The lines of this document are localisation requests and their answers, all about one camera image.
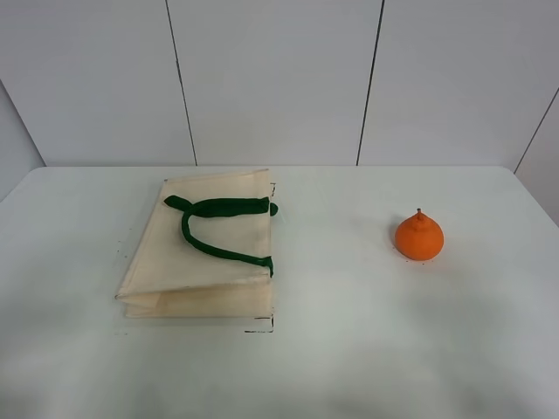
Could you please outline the white linen bag green handles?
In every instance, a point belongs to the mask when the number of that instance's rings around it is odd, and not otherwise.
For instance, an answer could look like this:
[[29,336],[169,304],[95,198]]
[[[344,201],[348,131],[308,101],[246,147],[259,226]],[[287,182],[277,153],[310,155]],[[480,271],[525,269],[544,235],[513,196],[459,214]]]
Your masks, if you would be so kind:
[[271,317],[272,197],[266,169],[165,180],[115,295],[126,316]]

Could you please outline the orange fruit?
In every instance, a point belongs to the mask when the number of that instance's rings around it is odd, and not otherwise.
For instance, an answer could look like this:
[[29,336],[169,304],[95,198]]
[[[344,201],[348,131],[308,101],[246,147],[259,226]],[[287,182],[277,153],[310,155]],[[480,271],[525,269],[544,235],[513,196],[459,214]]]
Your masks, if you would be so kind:
[[444,233],[437,222],[420,208],[403,220],[394,234],[394,245],[405,257],[415,261],[435,258],[443,249]]

